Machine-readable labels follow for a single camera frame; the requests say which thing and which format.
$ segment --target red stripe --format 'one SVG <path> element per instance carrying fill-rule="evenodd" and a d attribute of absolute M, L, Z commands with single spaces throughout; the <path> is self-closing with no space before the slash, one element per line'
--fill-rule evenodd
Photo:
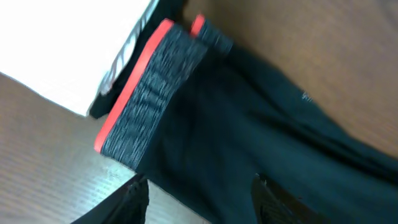
<path fill-rule="evenodd" d="M 137 63 L 130 74 L 129 79 L 127 80 L 126 85 L 119 95 L 118 100 L 116 100 L 111 112 L 109 113 L 109 116 L 106 118 L 104 125 L 97 135 L 97 138 L 95 139 L 95 151 L 101 152 L 106 137 L 112 130 L 116 120 L 118 120 L 118 117 L 120 116 L 124 107 L 129 101 L 131 94 L 136 88 L 142 74 L 144 74 L 145 68 L 147 67 L 148 62 L 152 57 L 152 54 L 154 53 L 155 49 L 160 44 L 160 41 L 163 39 L 166 33 L 171 29 L 173 24 L 173 21 L 169 19 L 164 19 L 155 30 L 155 32 L 151 35 L 151 37 L 148 39 L 144 50 L 139 56 Z"/>
<path fill-rule="evenodd" d="M 197 18 L 192 23 L 191 35 L 197 37 L 204 23 L 205 23 L 205 17 L 202 14 L 197 15 Z"/>

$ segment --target black fabric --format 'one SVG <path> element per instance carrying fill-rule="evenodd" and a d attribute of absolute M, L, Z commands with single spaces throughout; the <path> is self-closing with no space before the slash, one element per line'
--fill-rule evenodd
<path fill-rule="evenodd" d="M 256 223 L 260 172 L 333 223 L 398 221 L 397 161 L 350 138 L 278 69 L 237 46 L 212 54 L 173 96 L 138 172 L 212 223 Z"/>
<path fill-rule="evenodd" d="M 106 95 L 98 95 L 90 109 L 90 116 L 100 118 L 108 114 L 120 93 L 125 86 L 127 79 L 130 77 L 132 69 L 145 47 L 146 42 L 159 24 L 165 19 L 177 20 L 182 13 L 183 0 L 159 0 L 154 12 L 152 13 L 148 23 L 145 25 L 136 42 L 136 46 L 131 58 L 116 81 L 113 83 L 112 89 Z"/>

